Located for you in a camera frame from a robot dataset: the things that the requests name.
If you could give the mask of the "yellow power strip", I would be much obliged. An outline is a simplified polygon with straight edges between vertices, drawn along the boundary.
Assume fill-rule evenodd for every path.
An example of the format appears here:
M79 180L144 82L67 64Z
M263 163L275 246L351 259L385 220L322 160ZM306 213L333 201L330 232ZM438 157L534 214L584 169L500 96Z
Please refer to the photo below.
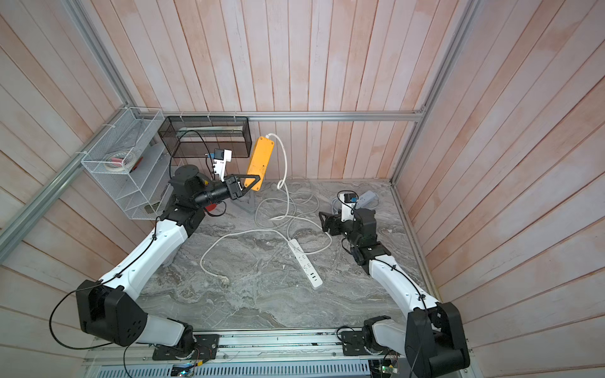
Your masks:
M247 175L259 176L259 181L251 187L251 190L258 192L268 169L275 143L266 137L259 137L255 144L255 149L251 155Z

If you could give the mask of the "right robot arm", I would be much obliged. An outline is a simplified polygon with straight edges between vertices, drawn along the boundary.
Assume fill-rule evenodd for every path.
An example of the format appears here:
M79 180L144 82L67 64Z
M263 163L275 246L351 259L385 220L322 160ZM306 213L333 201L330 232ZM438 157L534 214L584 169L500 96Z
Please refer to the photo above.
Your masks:
M451 302L439 302L415 283L378 241L375 212L357 209L351 219L318 214L323 232L343 236L358 266L378 282L406 316L399 324L389 316L364 321L365 349L395 352L406 358L417 377L444 376L470 366L462 316Z

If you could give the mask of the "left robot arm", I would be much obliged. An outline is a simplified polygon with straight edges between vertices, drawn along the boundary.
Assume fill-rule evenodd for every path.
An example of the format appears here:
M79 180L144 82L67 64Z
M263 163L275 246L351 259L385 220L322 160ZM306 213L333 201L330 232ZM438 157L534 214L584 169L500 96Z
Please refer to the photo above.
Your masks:
M231 174L211 180L194 165L178 168L169 181L170 199L149 236L99 280L85 280L77 288L82 331L123 347L147 343L189 354L193 337L186 324L149 315L136 301L158 268L198 228L208 206L242 198L262 179Z

